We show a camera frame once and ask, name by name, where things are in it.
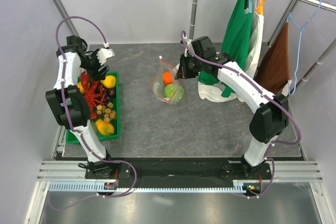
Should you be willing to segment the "yellow lemon toy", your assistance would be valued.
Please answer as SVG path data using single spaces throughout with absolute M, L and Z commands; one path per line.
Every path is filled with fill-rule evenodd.
M 111 89 L 116 86 L 117 79 L 114 75 L 106 75 L 105 79 L 101 80 L 100 82 L 105 88 Z

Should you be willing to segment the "clear zip top bag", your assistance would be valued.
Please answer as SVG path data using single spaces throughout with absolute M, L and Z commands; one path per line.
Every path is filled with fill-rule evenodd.
M 186 99 L 181 79 L 175 79 L 180 64 L 176 66 L 159 56 L 159 69 L 151 82 L 155 97 L 168 105 L 180 104 Z

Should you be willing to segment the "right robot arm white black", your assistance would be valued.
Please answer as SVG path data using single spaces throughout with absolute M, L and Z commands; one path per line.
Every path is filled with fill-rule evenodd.
M 259 166 L 267 160 L 270 145 L 288 125 L 287 98 L 259 85 L 229 54 L 217 52 L 207 36 L 187 41 L 185 31 L 182 31 L 181 44 L 186 52 L 180 56 L 175 79 L 195 78 L 204 71 L 230 86 L 254 114 L 249 125 L 252 139 L 240 166 L 245 178 L 254 178 L 259 173 Z

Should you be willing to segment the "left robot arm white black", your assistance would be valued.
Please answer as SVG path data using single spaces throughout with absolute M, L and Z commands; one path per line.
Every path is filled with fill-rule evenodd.
M 113 56 L 113 52 L 105 46 L 88 55 L 87 43 L 75 35 L 68 36 L 66 42 L 56 52 L 58 76 L 54 87 L 46 91 L 45 98 L 56 122 L 68 129 L 85 150 L 87 163 L 78 165 L 85 169 L 85 177 L 112 178 L 116 168 L 91 125 L 93 109 L 88 99 L 96 100 L 95 91 L 109 71 L 106 60 Z

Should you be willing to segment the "green cabbage toy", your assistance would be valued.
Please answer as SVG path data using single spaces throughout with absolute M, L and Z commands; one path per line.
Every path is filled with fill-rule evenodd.
M 168 84 L 164 89 L 164 95 L 169 99 L 169 103 L 174 104 L 181 102 L 184 97 L 184 88 L 176 83 Z

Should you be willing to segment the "yellow green mango toy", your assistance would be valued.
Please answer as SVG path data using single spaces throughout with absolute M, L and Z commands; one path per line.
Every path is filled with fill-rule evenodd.
M 96 120 L 95 125 L 98 132 L 103 136 L 110 136 L 115 132 L 113 125 L 109 122 L 105 122 L 102 119 Z

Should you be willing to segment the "orange fruit toy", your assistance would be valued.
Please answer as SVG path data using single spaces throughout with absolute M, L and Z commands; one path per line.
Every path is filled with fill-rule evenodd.
M 164 72 L 162 75 L 163 82 L 165 85 L 169 85 L 173 83 L 173 77 L 169 71 Z

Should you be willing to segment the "red lobster toy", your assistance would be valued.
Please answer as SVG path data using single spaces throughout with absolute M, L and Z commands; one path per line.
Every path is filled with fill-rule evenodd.
M 80 83 L 84 91 L 84 99 L 89 106 L 90 119 L 93 120 L 98 116 L 97 111 L 102 111 L 103 107 L 106 107 L 107 94 L 102 83 L 91 80 L 86 72 L 80 74 Z

